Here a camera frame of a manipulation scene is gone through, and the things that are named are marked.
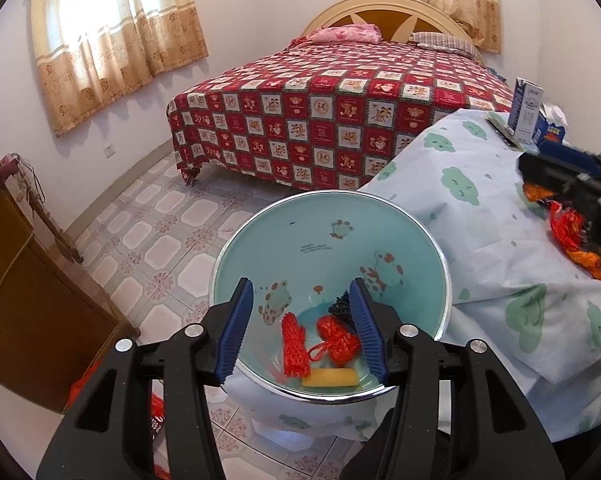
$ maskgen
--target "bed leg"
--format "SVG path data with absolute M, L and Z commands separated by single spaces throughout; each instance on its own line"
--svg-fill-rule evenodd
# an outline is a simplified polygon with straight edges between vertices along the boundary
M 194 180 L 196 180 L 199 173 L 200 168 L 187 168 L 186 170 L 181 170 L 185 186 L 194 184 Z

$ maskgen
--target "red checkered bedspread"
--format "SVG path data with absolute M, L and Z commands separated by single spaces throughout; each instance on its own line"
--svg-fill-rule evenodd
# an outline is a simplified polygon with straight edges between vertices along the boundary
M 181 93 L 167 107 L 185 180 L 202 162 L 300 189 L 358 189 L 459 108 L 508 112 L 511 90 L 456 54 L 311 44 Z

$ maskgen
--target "yellow sponge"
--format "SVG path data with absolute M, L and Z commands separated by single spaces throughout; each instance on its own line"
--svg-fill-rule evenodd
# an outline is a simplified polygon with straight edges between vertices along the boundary
M 311 388 L 358 386 L 358 383 L 358 374 L 353 368 L 314 368 L 308 377 L 302 378 L 302 385 Z

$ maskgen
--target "wall outlet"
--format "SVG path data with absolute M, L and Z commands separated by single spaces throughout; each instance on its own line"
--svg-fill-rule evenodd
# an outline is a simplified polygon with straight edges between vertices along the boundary
M 114 153 L 116 153 L 116 147 L 113 144 L 109 144 L 103 148 L 104 157 L 110 158 Z

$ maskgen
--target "red rope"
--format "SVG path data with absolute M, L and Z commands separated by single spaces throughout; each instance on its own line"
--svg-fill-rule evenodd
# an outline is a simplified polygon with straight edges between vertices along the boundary
M 551 202 L 549 209 L 549 227 L 561 247 L 568 251 L 581 248 L 581 229 L 584 217 L 575 209 L 564 209 L 558 202 Z
M 309 355 L 305 350 L 305 327 L 288 312 L 282 317 L 283 372 L 287 377 L 307 377 L 311 373 Z
M 360 339 L 347 332 L 334 316 L 319 318 L 315 327 L 323 342 L 309 349 L 309 360 L 320 361 L 325 352 L 328 352 L 337 366 L 344 366 L 360 351 Z M 312 356 L 315 350 L 318 350 L 318 353 Z

